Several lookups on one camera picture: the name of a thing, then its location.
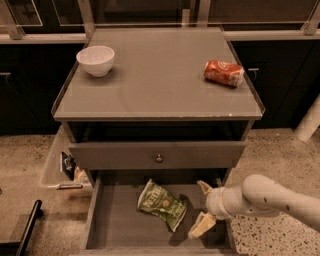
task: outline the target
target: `floor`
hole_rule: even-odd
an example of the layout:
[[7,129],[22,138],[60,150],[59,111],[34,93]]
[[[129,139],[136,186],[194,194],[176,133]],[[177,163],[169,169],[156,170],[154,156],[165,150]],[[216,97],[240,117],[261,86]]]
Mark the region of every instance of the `floor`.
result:
[[[39,179],[54,136],[0,137],[0,242],[20,240],[33,203],[41,199],[44,216],[37,220],[26,255],[79,252],[90,197],[70,197],[43,189]],[[291,129],[252,130],[248,145],[228,186],[253,173],[320,198],[320,129],[307,142]],[[231,221],[237,251],[249,255],[320,255],[320,234],[292,217],[235,216]]]

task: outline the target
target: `snack bag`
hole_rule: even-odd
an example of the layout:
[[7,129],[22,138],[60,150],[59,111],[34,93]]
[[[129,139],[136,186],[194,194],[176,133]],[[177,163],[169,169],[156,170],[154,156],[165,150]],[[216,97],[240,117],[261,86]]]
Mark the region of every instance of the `snack bag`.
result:
[[186,213],[187,202],[174,198],[150,179],[139,196],[137,209],[158,216],[175,232]]

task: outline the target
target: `open drawer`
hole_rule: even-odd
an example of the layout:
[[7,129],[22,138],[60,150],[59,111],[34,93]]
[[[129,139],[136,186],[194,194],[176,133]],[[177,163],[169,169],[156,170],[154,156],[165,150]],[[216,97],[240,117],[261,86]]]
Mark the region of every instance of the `open drawer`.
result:
[[76,161],[91,170],[232,168],[243,141],[83,142],[69,145]]
[[188,201],[187,213],[175,233],[160,218],[137,211],[138,197],[144,188],[142,181],[147,176],[145,171],[144,178],[124,175],[112,181],[107,171],[99,172],[81,255],[237,255],[223,221],[200,239],[188,238],[201,209],[205,210],[205,197],[195,183],[160,184],[176,198]]

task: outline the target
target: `nightstand top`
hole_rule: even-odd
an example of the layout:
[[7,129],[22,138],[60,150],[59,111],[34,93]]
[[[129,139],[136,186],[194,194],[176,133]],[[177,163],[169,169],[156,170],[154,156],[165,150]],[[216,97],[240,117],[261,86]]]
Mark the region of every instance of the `nightstand top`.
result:
[[109,74],[97,78],[80,66],[60,102],[57,121],[256,120],[254,89],[205,80],[212,59],[236,63],[219,28],[97,29],[89,46],[115,51]]

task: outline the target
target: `black cabinet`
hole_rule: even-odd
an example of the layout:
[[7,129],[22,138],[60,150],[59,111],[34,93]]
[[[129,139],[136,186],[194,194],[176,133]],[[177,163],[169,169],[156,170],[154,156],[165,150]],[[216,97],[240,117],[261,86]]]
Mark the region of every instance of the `black cabinet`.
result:
[[55,133],[51,107],[83,44],[0,46],[0,134]]
[[295,128],[320,92],[320,41],[232,43],[266,107],[254,128]]

